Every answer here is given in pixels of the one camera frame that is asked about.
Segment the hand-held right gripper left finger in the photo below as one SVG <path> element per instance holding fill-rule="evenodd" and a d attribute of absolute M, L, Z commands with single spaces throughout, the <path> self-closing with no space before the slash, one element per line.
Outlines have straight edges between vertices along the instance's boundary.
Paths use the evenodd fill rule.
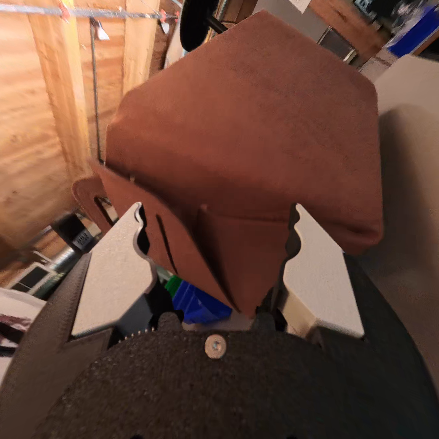
<path fill-rule="evenodd" d="M 135 202 L 92 249 L 71 335 L 113 328 L 123 338 L 154 331 L 172 301 L 148 256 L 146 215 Z"/>

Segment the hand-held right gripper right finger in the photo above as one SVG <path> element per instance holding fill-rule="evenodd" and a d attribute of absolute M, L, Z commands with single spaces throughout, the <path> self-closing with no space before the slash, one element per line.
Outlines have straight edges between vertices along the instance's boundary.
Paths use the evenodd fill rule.
<path fill-rule="evenodd" d="M 278 305 L 294 335 L 307 338 L 324 327 L 353 338 L 364 336 L 353 287 L 341 247 L 301 205 L 294 206 L 292 238 L 300 249 L 282 274 L 286 293 Z"/>

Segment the brown cardboard box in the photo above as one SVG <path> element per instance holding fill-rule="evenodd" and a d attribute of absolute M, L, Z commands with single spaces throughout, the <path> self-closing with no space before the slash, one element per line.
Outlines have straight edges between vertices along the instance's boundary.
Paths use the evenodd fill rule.
<path fill-rule="evenodd" d="M 146 213 L 150 257 L 252 317 L 301 204 L 348 255 L 383 235 L 376 88 L 267 11 L 130 90 L 75 200 L 104 233 Z"/>

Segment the green plastic storage bin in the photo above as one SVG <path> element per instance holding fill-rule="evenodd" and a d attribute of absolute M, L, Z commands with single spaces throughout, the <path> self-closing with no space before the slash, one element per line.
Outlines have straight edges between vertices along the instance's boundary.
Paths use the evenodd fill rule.
<path fill-rule="evenodd" d="M 172 300 L 174 299 L 182 282 L 183 280 L 180 277 L 173 275 L 165 284 L 164 288 L 167 290 Z"/>

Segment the white box-shaped appliance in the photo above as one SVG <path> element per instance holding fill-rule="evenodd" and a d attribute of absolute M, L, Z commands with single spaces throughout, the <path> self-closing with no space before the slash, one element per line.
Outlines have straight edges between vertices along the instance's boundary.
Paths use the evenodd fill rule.
<path fill-rule="evenodd" d="M 33 262 L 5 287 L 8 290 L 35 296 L 58 273 L 40 262 Z"/>

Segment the blue plastic storage bin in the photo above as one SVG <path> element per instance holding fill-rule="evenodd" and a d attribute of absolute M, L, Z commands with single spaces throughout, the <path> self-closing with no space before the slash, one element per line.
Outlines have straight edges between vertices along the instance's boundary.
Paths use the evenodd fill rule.
<path fill-rule="evenodd" d="M 174 309 L 183 311 L 185 324 L 210 324 L 232 314 L 229 306 L 186 281 L 180 283 L 172 300 Z"/>

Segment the thin metal rod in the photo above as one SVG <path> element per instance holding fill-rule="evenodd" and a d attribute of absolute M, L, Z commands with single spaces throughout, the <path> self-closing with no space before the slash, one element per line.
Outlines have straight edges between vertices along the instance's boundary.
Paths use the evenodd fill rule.
<path fill-rule="evenodd" d="M 94 102 L 94 122 L 96 132 L 96 155 L 97 160 L 104 164 L 101 148 L 101 130 L 100 130 L 100 116 L 99 116 L 99 100 L 98 100 L 98 84 L 97 84 L 97 68 L 96 68 L 96 45 L 95 35 L 97 30 L 95 18 L 89 18 L 90 39 L 91 39 L 91 65 L 92 65 L 92 81 L 93 81 L 93 102 Z"/>

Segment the black round disc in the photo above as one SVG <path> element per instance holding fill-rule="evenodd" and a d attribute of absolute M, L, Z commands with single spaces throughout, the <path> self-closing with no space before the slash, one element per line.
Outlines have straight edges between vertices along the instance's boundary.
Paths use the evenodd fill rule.
<path fill-rule="evenodd" d="M 218 0 L 185 0 L 180 14 L 179 36 L 183 49 L 191 52 L 200 47 L 210 29 L 217 34 L 227 30 L 213 14 Z"/>

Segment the large blue plastic bin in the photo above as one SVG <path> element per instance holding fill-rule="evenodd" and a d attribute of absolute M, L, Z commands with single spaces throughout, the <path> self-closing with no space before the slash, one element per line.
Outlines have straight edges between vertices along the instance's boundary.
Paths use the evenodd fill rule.
<path fill-rule="evenodd" d="M 398 58 L 413 54 L 438 27 L 438 6 L 425 6 L 386 44 L 387 51 Z"/>

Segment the metal ceiling pipe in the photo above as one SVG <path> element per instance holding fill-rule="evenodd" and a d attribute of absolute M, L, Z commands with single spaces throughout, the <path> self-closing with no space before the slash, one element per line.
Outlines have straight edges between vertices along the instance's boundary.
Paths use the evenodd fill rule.
<path fill-rule="evenodd" d="M 153 19 L 159 21 L 178 20 L 178 14 L 165 12 L 141 13 L 128 12 L 124 9 L 108 10 L 97 8 L 69 8 L 64 4 L 58 7 L 39 7 L 18 4 L 0 4 L 0 11 L 4 13 L 48 15 L 68 19 L 76 18 L 101 18 L 101 19 Z"/>

